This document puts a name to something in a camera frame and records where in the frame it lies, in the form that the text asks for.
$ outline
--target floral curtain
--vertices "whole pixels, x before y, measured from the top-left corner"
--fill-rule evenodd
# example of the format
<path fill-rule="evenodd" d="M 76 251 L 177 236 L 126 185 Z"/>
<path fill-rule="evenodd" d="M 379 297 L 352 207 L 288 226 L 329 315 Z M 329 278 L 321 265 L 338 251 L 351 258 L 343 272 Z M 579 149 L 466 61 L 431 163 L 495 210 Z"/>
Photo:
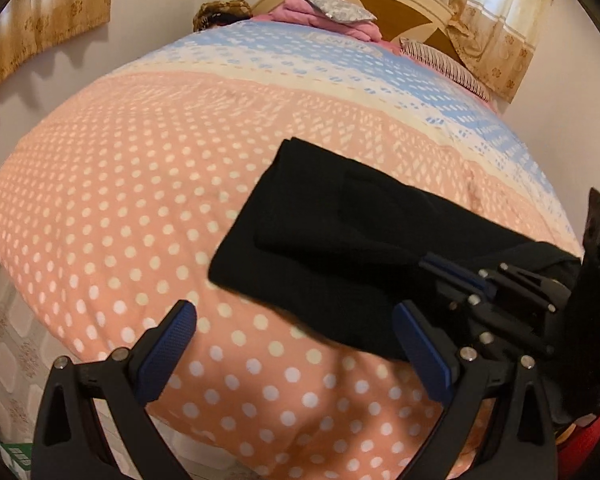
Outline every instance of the floral curtain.
<path fill-rule="evenodd" d="M 453 11 L 448 34 L 469 70 L 511 102 L 553 0 L 440 0 Z"/>
<path fill-rule="evenodd" d="M 0 14 L 0 82 L 43 50 L 107 23 L 111 0 L 11 0 Z"/>

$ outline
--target wall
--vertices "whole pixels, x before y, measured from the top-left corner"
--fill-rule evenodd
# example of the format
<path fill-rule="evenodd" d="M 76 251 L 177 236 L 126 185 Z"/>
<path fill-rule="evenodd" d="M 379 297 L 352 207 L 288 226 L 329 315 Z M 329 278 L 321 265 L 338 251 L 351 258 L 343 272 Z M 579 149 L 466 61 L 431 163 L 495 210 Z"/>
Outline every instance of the wall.
<path fill-rule="evenodd" d="M 112 0 L 108 25 L 31 59 L 0 85 L 0 165 L 24 134 L 80 88 L 189 34 L 206 1 Z"/>
<path fill-rule="evenodd" d="M 577 0 L 554 0 L 504 121 L 554 184 L 578 236 L 600 190 L 600 34 Z"/>

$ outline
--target wooden headboard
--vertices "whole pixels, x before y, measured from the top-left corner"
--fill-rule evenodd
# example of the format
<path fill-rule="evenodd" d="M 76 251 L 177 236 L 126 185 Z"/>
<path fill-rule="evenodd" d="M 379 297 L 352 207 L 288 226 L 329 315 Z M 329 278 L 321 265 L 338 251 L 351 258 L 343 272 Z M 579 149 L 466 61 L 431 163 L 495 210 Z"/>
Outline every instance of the wooden headboard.
<path fill-rule="evenodd" d="M 260 0 L 253 13 L 270 12 L 284 0 Z M 394 43 L 399 38 L 408 38 L 426 43 L 460 61 L 451 40 L 446 34 L 446 25 L 451 19 L 451 10 L 438 0 L 347 0 L 372 12 L 382 38 Z"/>

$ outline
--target black cloth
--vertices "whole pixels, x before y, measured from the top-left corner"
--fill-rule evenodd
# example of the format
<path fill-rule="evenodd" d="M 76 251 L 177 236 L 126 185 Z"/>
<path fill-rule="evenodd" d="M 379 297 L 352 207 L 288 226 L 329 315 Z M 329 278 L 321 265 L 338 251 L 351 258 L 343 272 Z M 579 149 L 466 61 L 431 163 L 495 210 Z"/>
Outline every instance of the black cloth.
<path fill-rule="evenodd" d="M 433 252 L 472 270 L 507 262 L 570 288 L 580 261 L 431 193 L 285 140 L 211 261 L 209 279 L 283 308 L 339 343 L 405 359 L 392 308 L 420 304 Z"/>

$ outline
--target pillow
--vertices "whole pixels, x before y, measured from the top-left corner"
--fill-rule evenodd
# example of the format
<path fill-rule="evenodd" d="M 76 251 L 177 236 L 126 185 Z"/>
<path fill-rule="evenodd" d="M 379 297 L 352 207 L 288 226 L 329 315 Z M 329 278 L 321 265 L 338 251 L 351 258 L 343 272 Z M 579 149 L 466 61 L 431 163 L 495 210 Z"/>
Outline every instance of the pillow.
<path fill-rule="evenodd" d="M 371 22 L 376 17 L 359 5 L 346 2 L 345 0 L 305 0 L 311 6 L 327 18 L 336 23 Z"/>
<path fill-rule="evenodd" d="M 405 56 L 432 68 L 436 72 L 458 83 L 472 94 L 491 104 L 491 94 L 488 88 L 478 81 L 464 66 L 459 64 L 444 52 L 425 45 L 419 41 L 400 38 L 400 49 Z"/>

